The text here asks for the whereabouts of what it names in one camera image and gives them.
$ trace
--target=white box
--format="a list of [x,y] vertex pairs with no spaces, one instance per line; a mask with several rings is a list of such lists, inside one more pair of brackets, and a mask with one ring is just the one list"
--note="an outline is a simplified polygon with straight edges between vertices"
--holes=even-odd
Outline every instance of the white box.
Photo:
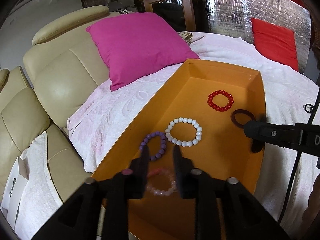
[[17,211],[20,204],[20,199],[28,182],[27,169],[24,161],[17,157],[14,165],[10,171],[9,178],[5,185],[4,195],[1,203],[1,211],[7,219],[10,226],[14,229]]

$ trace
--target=screw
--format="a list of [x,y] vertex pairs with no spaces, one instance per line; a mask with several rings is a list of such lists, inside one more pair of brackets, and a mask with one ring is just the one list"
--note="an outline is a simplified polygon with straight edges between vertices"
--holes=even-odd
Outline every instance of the screw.
[[237,184],[239,182],[239,180],[237,178],[235,178],[235,177],[231,177],[231,178],[227,178],[227,182],[229,184],[234,185],[234,184]]
[[88,177],[88,178],[85,179],[84,183],[91,185],[91,184],[93,184],[95,182],[96,182],[96,180],[94,178]]
[[200,175],[201,173],[202,173],[202,171],[199,169],[192,169],[191,170],[191,174],[193,174],[193,175]]
[[133,173],[133,170],[131,169],[125,169],[121,171],[122,175],[131,175]]

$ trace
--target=bracelet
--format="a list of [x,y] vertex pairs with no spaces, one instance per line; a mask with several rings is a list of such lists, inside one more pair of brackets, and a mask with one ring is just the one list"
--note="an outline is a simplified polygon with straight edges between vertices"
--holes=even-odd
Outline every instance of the bracelet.
[[148,183],[147,190],[151,194],[169,197],[174,191],[176,191],[177,183],[174,180],[174,175],[167,168],[158,168],[153,171],[150,171],[147,175],[147,178],[149,179],[150,177],[152,177],[154,175],[166,175],[170,180],[171,187],[167,191],[159,190],[159,189],[154,188],[150,183]]
[[[181,141],[178,140],[177,138],[173,138],[170,134],[170,131],[172,130],[172,128],[174,127],[174,125],[178,122],[184,122],[184,123],[191,123],[193,125],[194,128],[197,129],[196,132],[196,138],[193,139],[192,141]],[[165,129],[165,136],[167,137],[169,142],[172,142],[173,144],[176,144],[178,146],[182,145],[183,147],[191,147],[192,145],[196,145],[198,143],[198,141],[200,141],[201,135],[202,135],[202,127],[197,123],[196,120],[192,120],[191,118],[182,118],[179,117],[179,119],[174,119],[173,121],[170,122],[170,124],[168,125],[167,129]]]
[[[212,99],[216,96],[216,95],[224,95],[225,97],[227,97],[229,99],[229,102],[226,106],[224,107],[220,107],[220,106],[217,106],[216,104],[214,104],[212,102]],[[208,105],[210,107],[212,107],[214,110],[216,111],[220,111],[220,112],[224,112],[224,111],[228,111],[231,106],[233,105],[234,101],[233,101],[233,97],[231,94],[229,94],[228,92],[225,92],[224,90],[218,90],[218,91],[215,91],[213,93],[211,93],[209,96],[208,96],[208,101],[207,101]]]
[[151,156],[150,157],[150,160],[151,161],[156,161],[157,159],[160,159],[162,157],[162,155],[164,154],[165,152],[165,149],[167,148],[166,146],[166,140],[165,140],[165,136],[164,136],[164,133],[163,132],[159,132],[159,131],[156,131],[156,132],[153,132],[153,133],[150,133],[150,134],[147,134],[146,137],[143,139],[143,141],[141,142],[140,144],[140,147],[139,149],[142,150],[143,147],[145,145],[147,145],[148,141],[153,138],[153,137],[156,137],[156,136],[160,136],[161,138],[161,145],[160,145],[160,150],[154,155],[154,156]]
[[249,112],[248,110],[244,110],[244,109],[237,109],[235,111],[233,111],[233,113],[231,114],[231,121],[234,123],[234,125],[236,125],[237,127],[243,129],[244,125],[240,124],[237,120],[235,115],[236,114],[245,114],[248,117],[251,118],[251,120],[255,121],[256,118],[254,117],[253,113]]

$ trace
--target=purple bead bracelet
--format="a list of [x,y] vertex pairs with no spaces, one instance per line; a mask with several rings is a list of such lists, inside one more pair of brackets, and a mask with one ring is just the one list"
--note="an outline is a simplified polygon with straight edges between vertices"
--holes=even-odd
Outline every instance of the purple bead bracelet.
[[153,137],[156,137],[156,136],[160,136],[161,138],[161,145],[160,145],[160,150],[156,153],[156,155],[154,156],[151,156],[150,157],[150,160],[151,161],[156,161],[157,159],[160,159],[162,157],[162,155],[165,153],[165,149],[167,148],[166,146],[166,137],[164,135],[163,132],[159,132],[159,131],[156,131],[156,132],[153,132],[153,133],[150,133],[150,134],[147,134],[146,137],[143,139],[143,141],[141,142],[141,145],[139,147],[140,150],[143,149],[143,147],[145,145],[147,145],[148,141],[153,138]]

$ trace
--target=pink and white blanket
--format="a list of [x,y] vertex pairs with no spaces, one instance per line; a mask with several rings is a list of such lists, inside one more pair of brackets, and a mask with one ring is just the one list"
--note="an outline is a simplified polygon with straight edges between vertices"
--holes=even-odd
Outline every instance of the pink and white blanket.
[[[194,33],[195,38],[200,35],[203,34]],[[263,57],[252,44],[241,38],[206,33],[190,47],[201,59],[259,70],[269,122],[295,124],[308,121],[309,114],[303,105],[314,104],[319,88],[307,77]],[[111,82],[107,80],[68,119],[69,138],[83,158],[86,171],[95,171],[130,122],[180,65],[168,66],[114,92],[110,91]],[[316,115],[314,124],[320,124],[320,114]],[[255,196],[275,219],[281,212],[295,157],[293,150],[266,145]],[[316,157],[302,154],[288,209],[281,223],[291,236],[299,230],[313,182],[319,174],[316,161]]]

